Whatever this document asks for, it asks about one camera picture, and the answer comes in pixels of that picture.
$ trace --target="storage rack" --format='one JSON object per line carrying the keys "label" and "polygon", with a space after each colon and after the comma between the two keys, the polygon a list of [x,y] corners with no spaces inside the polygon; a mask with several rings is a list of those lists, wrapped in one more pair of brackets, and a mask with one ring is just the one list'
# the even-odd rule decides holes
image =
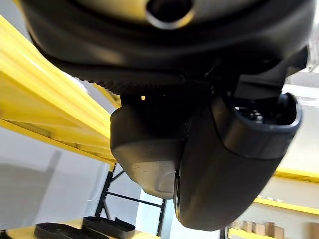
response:
{"label": "storage rack", "polygon": [[154,206],[154,207],[159,207],[160,208],[160,214],[159,214],[159,223],[158,223],[156,236],[160,237],[161,236],[162,227],[163,227],[163,219],[164,219],[165,208],[166,208],[166,199],[163,199],[162,204],[156,204],[156,203],[151,203],[151,202],[139,200],[139,199],[136,199],[136,198],[127,197],[127,196],[124,196],[124,195],[121,195],[121,194],[116,194],[116,193],[109,192],[110,184],[114,180],[119,178],[124,173],[124,171],[122,170],[116,176],[113,176],[114,175],[114,170],[115,170],[115,166],[113,167],[112,171],[108,172],[108,175],[106,177],[106,180],[105,180],[105,183],[104,183],[104,187],[103,187],[103,190],[102,190],[99,202],[98,202],[98,206],[97,206],[97,209],[95,211],[95,216],[96,217],[100,217],[101,216],[101,212],[104,209],[106,218],[110,219],[110,213],[109,213],[108,207],[106,205],[106,201],[105,201],[106,200],[106,196],[108,194],[116,196],[116,197],[124,198],[124,199],[127,199],[127,200],[131,200],[131,201],[144,203],[144,204],[151,205],[151,206]]}

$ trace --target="black plastic housing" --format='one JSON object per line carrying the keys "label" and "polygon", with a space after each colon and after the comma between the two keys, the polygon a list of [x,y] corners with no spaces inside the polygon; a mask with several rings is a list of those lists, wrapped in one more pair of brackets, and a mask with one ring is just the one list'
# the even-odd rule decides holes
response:
{"label": "black plastic housing", "polygon": [[230,224],[254,201],[301,124],[300,106],[286,95],[287,124],[260,124],[240,115],[218,93],[199,109],[182,157],[176,214],[189,228]]}
{"label": "black plastic housing", "polygon": [[241,74],[271,69],[306,45],[315,3],[266,0],[175,31],[101,17],[73,1],[21,7],[35,45],[57,67],[116,94],[147,95],[200,91],[207,73],[233,87]]}

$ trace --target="black plastic part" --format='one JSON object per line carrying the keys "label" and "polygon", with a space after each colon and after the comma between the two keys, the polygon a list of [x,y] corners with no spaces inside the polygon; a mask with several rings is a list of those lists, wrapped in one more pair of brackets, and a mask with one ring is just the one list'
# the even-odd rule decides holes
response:
{"label": "black plastic part", "polygon": [[295,98],[288,93],[284,96],[284,106],[271,106],[271,123],[267,122],[267,115],[264,123],[249,120],[227,105],[225,98],[214,97],[211,111],[224,147],[242,157],[282,158],[302,121],[302,110]]}
{"label": "black plastic part", "polygon": [[130,179],[153,196],[172,199],[190,121],[202,96],[150,98],[111,115],[111,151]]}
{"label": "black plastic part", "polygon": [[248,100],[278,97],[287,75],[291,75],[307,65],[308,50],[304,47],[273,68],[256,75],[242,74],[239,77],[234,97]]}
{"label": "black plastic part", "polygon": [[0,230],[0,239],[12,239],[6,230]]}
{"label": "black plastic part", "polygon": [[300,125],[299,106],[293,98],[289,101],[295,107],[289,125],[247,122],[217,93],[210,105],[198,111],[175,192],[179,196],[176,212],[183,225],[206,231],[220,229],[254,201]]}
{"label": "black plastic part", "polygon": [[73,1],[24,0],[21,6],[34,42],[55,65],[118,94],[146,95],[198,91],[210,81],[208,72],[232,87],[241,74],[271,69],[306,45],[315,3],[267,0],[169,32],[99,17]]}
{"label": "black plastic part", "polygon": [[119,239],[130,239],[134,236],[135,226],[118,218],[83,218],[82,231],[97,239],[107,239],[106,235]]}
{"label": "black plastic part", "polygon": [[40,239],[92,239],[80,229],[60,223],[37,224],[34,235]]}

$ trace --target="yellow metal shelving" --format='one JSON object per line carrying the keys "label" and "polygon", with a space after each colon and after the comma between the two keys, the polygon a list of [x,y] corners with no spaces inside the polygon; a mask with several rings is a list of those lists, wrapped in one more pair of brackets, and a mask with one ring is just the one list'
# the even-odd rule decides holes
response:
{"label": "yellow metal shelving", "polygon": [[106,162],[112,170],[110,114],[2,16],[0,39],[0,126]]}
{"label": "yellow metal shelving", "polygon": [[274,239],[269,236],[261,236],[255,233],[248,233],[244,230],[236,229],[236,228],[230,228],[228,231],[228,237],[232,238],[232,236],[239,236],[242,238],[247,238],[247,239]]}
{"label": "yellow metal shelving", "polygon": [[289,204],[289,203],[276,202],[276,201],[263,199],[263,198],[256,198],[254,200],[254,203],[259,203],[259,204],[263,204],[263,205],[284,208],[284,209],[293,210],[293,211],[297,211],[297,212],[301,212],[301,213],[309,213],[309,214],[319,216],[319,209],[317,209],[317,208],[308,208],[308,207],[293,205],[293,204]]}
{"label": "yellow metal shelving", "polygon": [[292,170],[287,168],[278,168],[275,173],[276,177],[288,178],[304,182],[319,184],[319,173]]}

